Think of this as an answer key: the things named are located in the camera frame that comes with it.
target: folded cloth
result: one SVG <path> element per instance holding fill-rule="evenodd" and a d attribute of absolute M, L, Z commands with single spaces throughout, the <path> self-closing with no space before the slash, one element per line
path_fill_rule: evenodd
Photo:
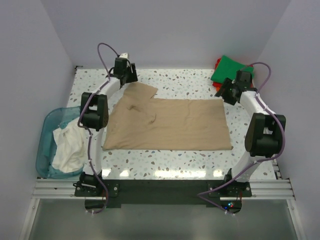
<path fill-rule="evenodd" d="M 72 173 L 81 169 L 87 158 L 85 129 L 78 127 L 79 118 L 69 122 L 64 128 L 53 131 L 56 153 L 52 167 L 63 173 Z"/>
<path fill-rule="evenodd" d="M 157 90 L 128 86 L 109 117 L 104 150 L 231 150 L 221 99 L 154 98 Z"/>

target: blue plastic bin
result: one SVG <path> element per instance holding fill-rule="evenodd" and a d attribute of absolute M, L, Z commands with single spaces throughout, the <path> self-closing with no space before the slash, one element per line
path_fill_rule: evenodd
<path fill-rule="evenodd" d="M 62 107 L 50 112 L 44 119 L 35 168 L 38 174 L 48 179 L 66 179 L 82 172 L 82 169 L 70 173 L 64 173 L 52 167 L 57 145 L 53 131 L 57 128 L 64 129 L 69 122 L 80 116 L 80 106 Z"/>

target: gray wall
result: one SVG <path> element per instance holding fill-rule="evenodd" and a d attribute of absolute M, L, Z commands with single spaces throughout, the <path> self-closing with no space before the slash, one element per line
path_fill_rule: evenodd
<path fill-rule="evenodd" d="M 319 12 L 319 0 L 292 0 L 259 57 L 273 70 L 263 98 L 287 118 L 287 144 L 279 165 L 292 181 L 310 240 L 320 239 Z M 259 83 L 263 77 L 259 74 Z"/>
<path fill-rule="evenodd" d="M 64 106 L 73 65 L 40 0 L 0 7 L 0 239 L 19 237 L 45 116 Z"/>
<path fill-rule="evenodd" d="M 42 0 L 73 64 L 102 67 L 99 42 L 138 68 L 212 68 L 222 54 L 255 61 L 290 0 Z M 113 64 L 114 55 L 104 50 Z"/>

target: green object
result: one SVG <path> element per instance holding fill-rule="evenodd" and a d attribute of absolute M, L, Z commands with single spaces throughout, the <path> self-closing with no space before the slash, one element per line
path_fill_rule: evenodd
<path fill-rule="evenodd" d="M 244 68 L 245 66 L 246 65 L 234 61 L 231 58 L 223 55 L 218 66 L 214 70 L 211 81 L 223 84 L 226 78 L 234 80 L 236 78 L 237 71 Z M 252 74 L 252 78 L 254 77 L 254 68 L 252 66 L 248 66 L 245 70 Z"/>

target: terrazzo table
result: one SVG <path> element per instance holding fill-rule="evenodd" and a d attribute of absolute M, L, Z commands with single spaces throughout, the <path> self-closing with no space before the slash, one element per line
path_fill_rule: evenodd
<path fill-rule="evenodd" d="M 213 70 L 209 69 L 137 69 L 138 81 L 158 88 L 155 98 L 163 99 L 216 99 L 216 90 L 210 81 L 212 74 Z M 104 69 L 78 68 L 67 106 L 79 106 L 82 93 L 95 90 L 105 80 Z M 108 100 L 109 114 L 125 88 Z M 250 123 L 249 115 L 238 103 L 235 106 L 224 103 L 224 110 L 232 150 L 101 149 L 103 179 L 223 179 L 224 174 L 237 164 L 245 151 L 245 135 Z M 276 176 L 271 162 L 263 162 L 251 176 L 251 180 L 274 179 Z"/>

